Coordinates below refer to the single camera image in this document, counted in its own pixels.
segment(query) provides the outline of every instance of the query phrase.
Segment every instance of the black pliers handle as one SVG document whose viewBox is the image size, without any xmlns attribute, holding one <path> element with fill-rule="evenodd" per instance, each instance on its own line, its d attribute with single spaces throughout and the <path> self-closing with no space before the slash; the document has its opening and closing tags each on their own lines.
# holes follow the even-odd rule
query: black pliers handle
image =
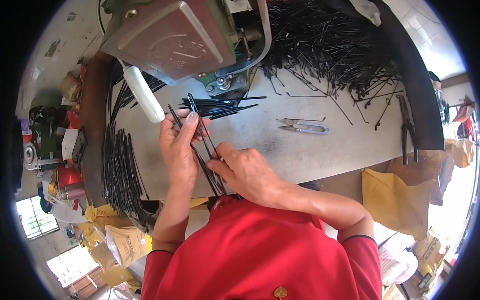
<svg viewBox="0 0 480 300">
<path fill-rule="evenodd" d="M 407 155 L 407 132 L 410 132 L 410 137 L 413 144 L 413 160 L 418 162 L 419 160 L 419 150 L 417 148 L 417 137 L 415 136 L 415 131 L 412 124 L 403 124 L 402 125 L 402 156 L 403 164 L 408 164 L 408 155 Z"/>
<path fill-rule="evenodd" d="M 419 150 L 417 148 L 417 137 L 415 135 L 415 129 L 413 128 L 412 123 L 410 122 L 410 114 L 408 113 L 408 106 L 403 95 L 397 95 L 398 101 L 400 102 L 400 111 L 402 112 L 402 156 L 403 164 L 408 164 L 408 155 L 407 155 L 407 132 L 410 132 L 410 138 L 412 139 L 413 144 L 413 160 L 418 162 L 419 160 Z"/>
</svg>

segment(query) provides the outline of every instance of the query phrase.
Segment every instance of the person's left hand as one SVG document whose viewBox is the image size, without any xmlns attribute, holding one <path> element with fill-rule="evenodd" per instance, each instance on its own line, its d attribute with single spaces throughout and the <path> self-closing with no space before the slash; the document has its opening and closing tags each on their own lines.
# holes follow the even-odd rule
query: person's left hand
<svg viewBox="0 0 480 300">
<path fill-rule="evenodd" d="M 178 127 L 171 114 L 165 115 L 165 119 L 160 123 L 160 151 L 170 177 L 170 186 L 193 188 L 198 176 L 198 161 L 190 148 L 190 142 L 202 140 L 197 129 L 199 116 L 187 108 L 177 109 L 175 114 L 182 128 Z M 203 118 L 203 122 L 207 126 L 210 119 Z M 203 128 L 203 133 L 205 135 L 210 132 Z"/>
</svg>

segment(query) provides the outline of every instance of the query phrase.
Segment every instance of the thread snips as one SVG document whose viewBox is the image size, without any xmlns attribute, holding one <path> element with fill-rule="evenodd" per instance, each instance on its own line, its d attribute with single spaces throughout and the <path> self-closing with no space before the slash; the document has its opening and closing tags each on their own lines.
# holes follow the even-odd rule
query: thread snips
<svg viewBox="0 0 480 300">
<path fill-rule="evenodd" d="M 328 134 L 330 128 L 323 124 L 317 124 L 313 122 L 323 122 L 323 120 L 303 120 L 303 119 L 281 119 L 279 120 L 282 123 L 287 124 L 287 126 L 279 126 L 279 128 L 293 131 L 293 132 L 304 132 L 304 133 L 314 133 L 314 134 Z"/>
</svg>

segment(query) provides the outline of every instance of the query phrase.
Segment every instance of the red shirt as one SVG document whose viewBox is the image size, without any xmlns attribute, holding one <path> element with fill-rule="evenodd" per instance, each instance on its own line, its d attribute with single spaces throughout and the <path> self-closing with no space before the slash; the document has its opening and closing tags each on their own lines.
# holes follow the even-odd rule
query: red shirt
<svg viewBox="0 0 480 300">
<path fill-rule="evenodd" d="M 343 244 L 308 214 L 222 197 L 208 224 L 175 252 L 146 259 L 142 300 L 380 299 L 377 244 L 354 236 Z"/>
</svg>

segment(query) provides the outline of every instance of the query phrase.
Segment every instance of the workbench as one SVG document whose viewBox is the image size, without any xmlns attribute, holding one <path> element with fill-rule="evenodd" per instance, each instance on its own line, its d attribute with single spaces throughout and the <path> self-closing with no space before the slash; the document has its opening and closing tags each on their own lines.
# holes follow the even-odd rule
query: workbench
<svg viewBox="0 0 480 300">
<path fill-rule="evenodd" d="M 255 148 L 268 161 L 269 165 L 281 178 L 300 183 L 317 180 L 344 172 L 365 168 L 402 155 L 400 106 L 395 95 L 382 96 L 373 99 L 372 104 L 365 109 L 366 101 L 359 103 L 366 121 L 359 109 L 353 105 L 353 100 L 345 89 L 338 91 L 337 103 L 351 120 L 347 120 L 335 102 L 327 97 L 290 97 L 291 95 L 323 95 L 312 91 L 295 78 L 287 70 L 278 70 L 281 82 L 273 79 L 272 83 L 259 69 L 256 73 L 248 97 L 267 96 L 267 99 L 243 100 L 240 106 L 258 103 L 259 105 L 240 111 L 236 115 L 213 120 L 208 127 L 215 145 L 220 142 L 230 143 L 234 148 Z M 327 82 L 318 83 L 309 79 L 317 88 L 327 91 Z M 113 99 L 120 86 L 114 88 Z M 394 85 L 386 85 L 380 94 L 393 92 Z M 404 90 L 399 83 L 397 91 Z M 195 98 L 208 98 L 204 86 L 195 79 L 189 79 L 176 86 L 165 86 L 155 93 L 164 111 L 167 104 L 174 109 L 180 107 L 181 99 L 186 93 Z M 391 105 L 386 110 L 381 126 L 375 131 L 375 124 L 385 109 L 387 97 L 391 97 Z M 165 199 L 168 188 L 168 174 L 158 147 L 160 124 L 151 123 L 142 108 L 132 104 L 119 111 L 116 118 L 117 129 L 124 128 L 132 135 L 140 177 L 151 200 Z M 289 132 L 279 129 L 284 125 L 279 120 L 311 119 L 321 120 L 330 128 L 328 135 Z M 411 139 L 408 138 L 409 151 L 412 150 Z M 202 157 L 208 158 L 202 143 L 197 143 L 197 149 Z M 200 170 L 193 197 L 213 196 L 213 191 Z"/>
</svg>

